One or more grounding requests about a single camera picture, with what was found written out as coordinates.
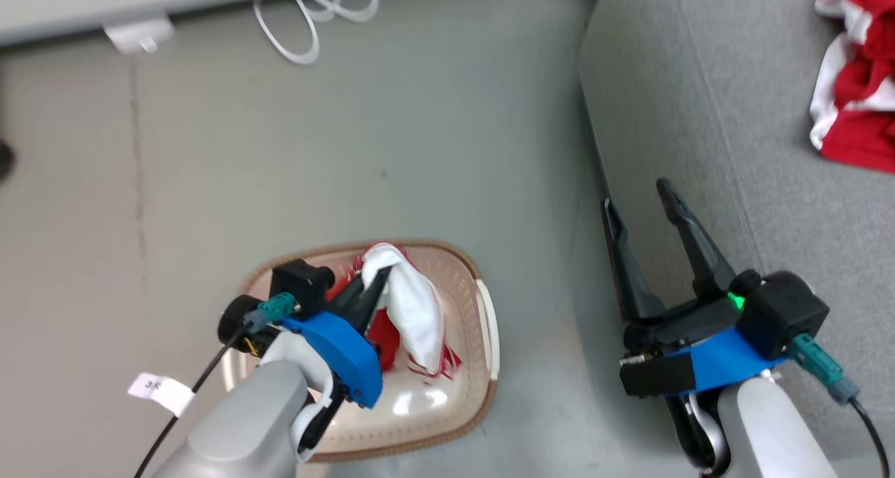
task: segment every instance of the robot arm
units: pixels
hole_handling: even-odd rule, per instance
[[[696,299],[667,309],[649,290],[621,214],[606,200],[603,223],[626,322],[624,391],[664,398],[678,441],[703,477],[834,478],[799,411],[770,376],[793,359],[838,404],[861,414],[857,386],[813,339],[829,307],[795,274],[736,275],[671,183],[659,179],[656,188],[693,268]],[[875,436],[869,418],[862,419]],[[888,476],[882,444],[877,450]]]
[[[214,407],[156,478],[293,478],[293,423],[307,401],[301,367],[272,361],[258,367]]]
[[[366,332],[389,274],[390,268],[381,269],[366,288],[357,278],[327,302],[333,272],[299,259],[274,268],[271,299],[234,299],[218,326],[223,350],[250,350],[263,354],[262,361],[192,428],[155,476],[294,476],[342,402],[372,408],[380,396],[382,372]],[[316,399],[309,389],[319,393]]]
[[[320,402],[309,395],[320,392]],[[161,466],[156,478],[294,477],[309,424],[331,405],[332,373],[301,335],[281,333],[262,364],[227,394]]]

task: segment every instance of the white cable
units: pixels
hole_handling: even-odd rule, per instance
[[[332,4],[341,6],[342,0],[332,0]],[[336,16],[336,12],[332,8],[327,7],[324,7],[323,10],[311,10],[309,8],[308,13],[310,13],[310,17],[314,19],[314,22],[329,22]]]
[[[372,19],[372,17],[376,15],[377,10],[380,9],[380,0],[370,0],[370,3],[367,4],[367,7],[363,10],[349,10],[348,8],[342,6],[340,2],[336,0],[314,1],[327,10],[332,10],[332,12],[339,17],[351,20],[351,22],[367,22],[367,20]]]
[[[264,16],[262,15],[262,1],[264,0],[255,0],[252,7],[255,10],[255,17],[258,19],[260,26],[262,26],[264,34],[268,36],[271,44],[274,45],[274,48],[277,48],[277,51],[280,52],[283,57],[287,58],[287,60],[292,63],[300,65],[314,64],[317,61],[317,58],[320,57],[320,37],[317,35],[317,26],[314,25],[314,22],[329,22],[335,15],[346,20],[351,20],[351,22],[367,22],[367,20],[372,19],[378,12],[378,9],[380,9],[380,0],[370,0],[367,7],[362,10],[349,10],[342,6],[342,0],[313,0],[315,3],[322,6],[323,10],[309,10],[304,4],[304,0],[295,0],[295,3],[298,3],[299,9],[301,9],[301,14],[304,15],[304,20],[306,20],[308,27],[310,28],[311,43],[310,50],[307,52],[304,52],[303,54],[294,54],[294,52],[285,49],[285,46],[282,46],[277,38],[274,38],[271,29],[268,28],[268,24],[265,23]]]
[[[268,24],[264,22],[264,16],[262,15],[262,1],[263,0],[255,0],[252,4],[252,9],[255,10],[255,17],[258,19],[258,23],[262,26],[264,34],[268,36],[268,39],[274,45],[274,48],[277,48],[277,51],[292,63],[300,65],[314,64],[320,56],[320,38],[317,36],[317,26],[314,25],[314,20],[310,17],[308,7],[304,6],[304,1],[295,0],[295,3],[298,3],[298,7],[301,9],[301,13],[304,15],[304,20],[307,20],[308,27],[310,28],[310,50],[303,54],[294,54],[294,52],[290,52],[285,49],[285,46],[282,46],[280,42],[277,41],[277,38],[274,38],[273,33],[271,33],[271,30],[268,28]]]

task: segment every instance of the white cloth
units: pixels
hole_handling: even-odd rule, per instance
[[[429,375],[441,371],[445,337],[444,314],[435,286],[413,267],[399,249],[381,242],[364,253],[361,278],[369,287],[381,268],[391,267],[382,299],[401,344]]]

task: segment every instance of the white label tag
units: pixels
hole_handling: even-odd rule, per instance
[[[151,399],[169,409],[175,417],[183,415],[186,407],[189,407],[189,402],[196,395],[192,389],[177,380],[152,373],[141,373],[131,388],[127,389],[127,393],[137,398]]]

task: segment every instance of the green led light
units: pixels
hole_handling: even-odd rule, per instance
[[[728,298],[730,300],[732,300],[734,305],[736,305],[736,309],[739,310],[739,312],[743,311],[743,304],[745,303],[745,298],[743,298],[742,296],[736,296],[733,293],[728,293]]]

